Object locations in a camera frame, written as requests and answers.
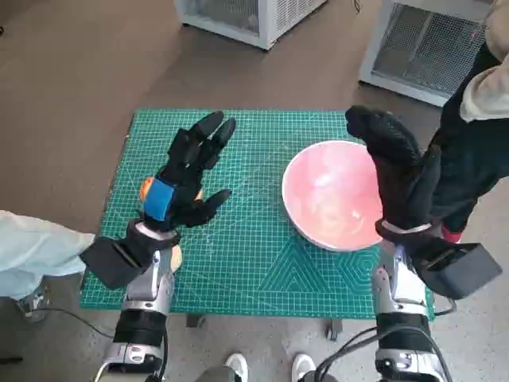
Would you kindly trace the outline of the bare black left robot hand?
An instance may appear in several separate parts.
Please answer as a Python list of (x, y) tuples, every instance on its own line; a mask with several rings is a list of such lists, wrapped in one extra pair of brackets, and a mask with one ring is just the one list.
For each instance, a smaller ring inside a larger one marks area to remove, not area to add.
[(160, 232), (180, 226), (206, 224), (231, 195), (222, 189), (208, 199), (199, 198), (204, 171), (219, 161), (220, 153), (235, 132), (236, 121), (214, 111), (189, 129), (177, 130), (168, 149), (168, 161), (153, 177), (143, 201), (145, 224)]

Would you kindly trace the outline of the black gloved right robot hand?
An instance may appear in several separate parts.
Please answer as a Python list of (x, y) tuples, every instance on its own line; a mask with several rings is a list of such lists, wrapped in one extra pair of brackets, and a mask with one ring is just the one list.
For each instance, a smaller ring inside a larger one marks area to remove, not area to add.
[(422, 153), (414, 135), (391, 113), (354, 105), (348, 133), (362, 140), (375, 163), (382, 222), (393, 232), (418, 232), (432, 223), (433, 194), (441, 176), (441, 149)]

